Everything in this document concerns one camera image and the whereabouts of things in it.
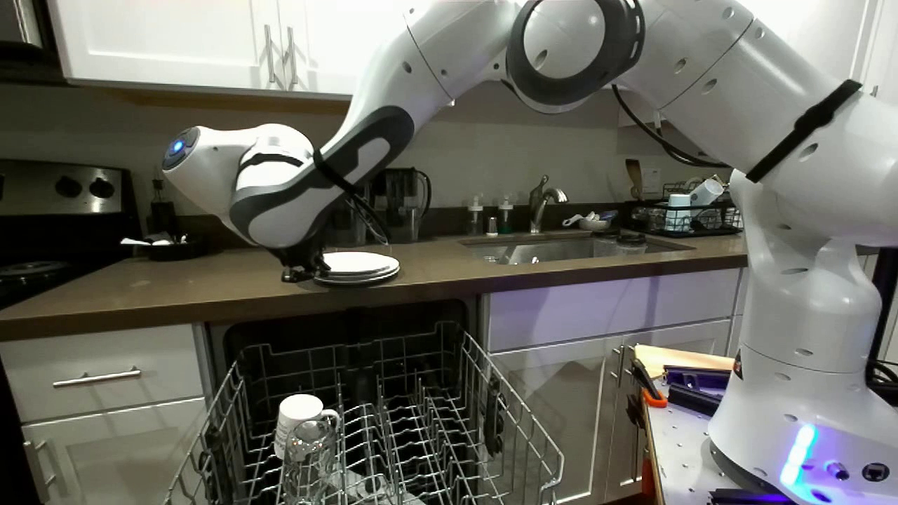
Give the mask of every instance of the cup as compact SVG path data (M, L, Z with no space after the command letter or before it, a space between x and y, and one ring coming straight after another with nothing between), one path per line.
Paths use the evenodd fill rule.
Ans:
M323 436L334 436L340 421L340 411L326 408L316 396L285 396L278 407L274 457L284 460L288 443L315 445Z
M284 443L280 490L285 505L323 505L334 481L336 434Z

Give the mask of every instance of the cable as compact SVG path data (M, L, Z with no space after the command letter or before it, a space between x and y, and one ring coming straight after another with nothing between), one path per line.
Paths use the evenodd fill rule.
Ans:
M391 244L391 226L372 213L372 206L357 194L357 187L334 168L326 161L326 157L315 149L312 152L315 157L315 168L330 182L336 185L354 205L361 206L372 236L381 240L381 244Z
M691 153L691 152L667 142L664 136L660 136L656 132L650 132L650 128L636 118L636 112L622 100L617 84L612 84L612 91L615 91L619 109L622 109L650 139L656 139L656 142L664 149L664 153L673 157L675 161L682 161L682 164L696 164L696 168L732 168L732 164L727 164L727 161L708 160L708 157L696 157L696 153Z

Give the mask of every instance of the stainless steel sink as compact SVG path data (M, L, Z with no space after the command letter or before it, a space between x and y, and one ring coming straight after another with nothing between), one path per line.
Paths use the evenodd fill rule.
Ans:
M487 264L544 264L569 258L612 258L612 254L649 254L691 248L684 244L645 237L645 244L617 244L605 236L518 236L518 237L478 237L464 240L473 254Z

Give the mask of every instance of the cabinet handle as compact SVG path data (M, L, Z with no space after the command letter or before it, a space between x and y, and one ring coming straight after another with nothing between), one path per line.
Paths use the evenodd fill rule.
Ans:
M131 366L131 369L121 369L121 373L102 373L102 375L76 375L76 377L62 377L62 382L52 382L52 389L62 389L62 386L83 386L83 383L102 383L102 382L127 382L127 377L139 377L144 369L139 366Z
M280 58L278 58L278 48L274 48L270 21L264 21L264 58L270 65L270 84L274 84L274 88L284 88L284 81L278 76Z
M45 449L45 443L34 443L34 441L26 441L26 460L29 460L29 471L30 471L30 481L34 481L34 490L37 490L37 498L38 501L50 501L50 484L55 481L55 474L50 474L50 478L45 477L38 460L37 460L37 452Z
M284 65L285 65L285 88L295 88L298 86L298 42L292 37L292 25L285 28Z

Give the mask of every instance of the dishwasher rack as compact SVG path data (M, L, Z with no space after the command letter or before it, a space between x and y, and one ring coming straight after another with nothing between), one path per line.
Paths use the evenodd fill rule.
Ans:
M280 398L343 415L323 505L544 505L565 453L457 323L372 341L271 349L226 369L166 505L295 505L271 432Z

